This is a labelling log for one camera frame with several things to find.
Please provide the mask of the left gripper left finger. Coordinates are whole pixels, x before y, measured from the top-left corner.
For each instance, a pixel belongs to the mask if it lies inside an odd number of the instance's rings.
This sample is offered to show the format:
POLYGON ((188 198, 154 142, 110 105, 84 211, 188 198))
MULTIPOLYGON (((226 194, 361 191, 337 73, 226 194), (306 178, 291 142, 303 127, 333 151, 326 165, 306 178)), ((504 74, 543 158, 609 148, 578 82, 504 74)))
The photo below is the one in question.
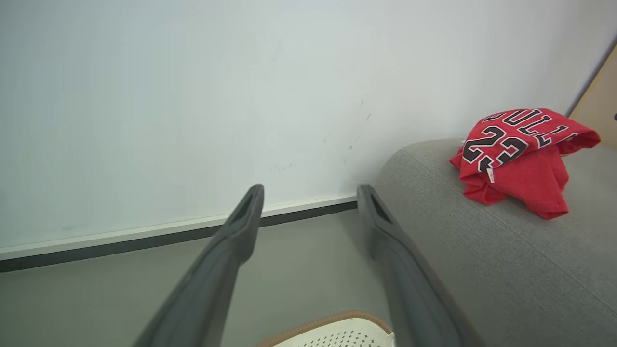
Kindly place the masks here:
POLYGON ((255 249, 264 186, 251 186, 142 331, 136 347, 218 347, 240 266, 255 249))

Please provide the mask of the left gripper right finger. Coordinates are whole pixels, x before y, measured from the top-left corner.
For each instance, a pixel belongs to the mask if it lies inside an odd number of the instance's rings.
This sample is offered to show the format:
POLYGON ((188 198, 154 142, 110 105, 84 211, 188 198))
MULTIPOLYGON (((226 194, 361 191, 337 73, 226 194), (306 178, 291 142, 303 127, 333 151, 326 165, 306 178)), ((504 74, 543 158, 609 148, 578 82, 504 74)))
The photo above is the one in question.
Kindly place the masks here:
POLYGON ((376 265, 397 347, 480 347, 482 338, 370 185, 357 187, 359 248, 376 265))

